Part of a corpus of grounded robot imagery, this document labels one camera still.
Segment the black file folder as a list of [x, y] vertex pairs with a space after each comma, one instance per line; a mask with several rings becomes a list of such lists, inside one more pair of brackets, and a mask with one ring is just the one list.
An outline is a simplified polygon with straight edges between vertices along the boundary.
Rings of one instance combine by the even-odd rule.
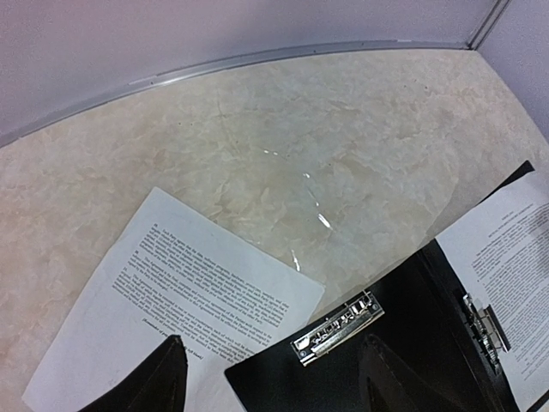
[[[523, 163], [490, 196], [535, 171]], [[368, 333], [385, 342], [450, 333], [476, 378], [475, 411], [521, 411], [499, 358], [510, 349], [503, 329], [489, 306], [474, 304], [436, 238], [316, 322], [229, 367], [226, 379], [248, 411], [364, 411]]]

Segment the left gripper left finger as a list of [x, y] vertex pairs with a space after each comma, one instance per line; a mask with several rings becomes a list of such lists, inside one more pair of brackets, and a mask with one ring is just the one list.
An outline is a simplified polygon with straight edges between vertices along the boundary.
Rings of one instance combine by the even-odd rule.
[[170, 335], [125, 379], [84, 411], [183, 411], [188, 361], [180, 336]]

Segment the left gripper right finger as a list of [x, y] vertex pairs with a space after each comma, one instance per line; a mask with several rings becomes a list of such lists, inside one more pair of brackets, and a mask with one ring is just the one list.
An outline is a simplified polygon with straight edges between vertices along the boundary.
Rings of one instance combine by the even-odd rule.
[[364, 411], [475, 411], [476, 378], [450, 334], [362, 338]]

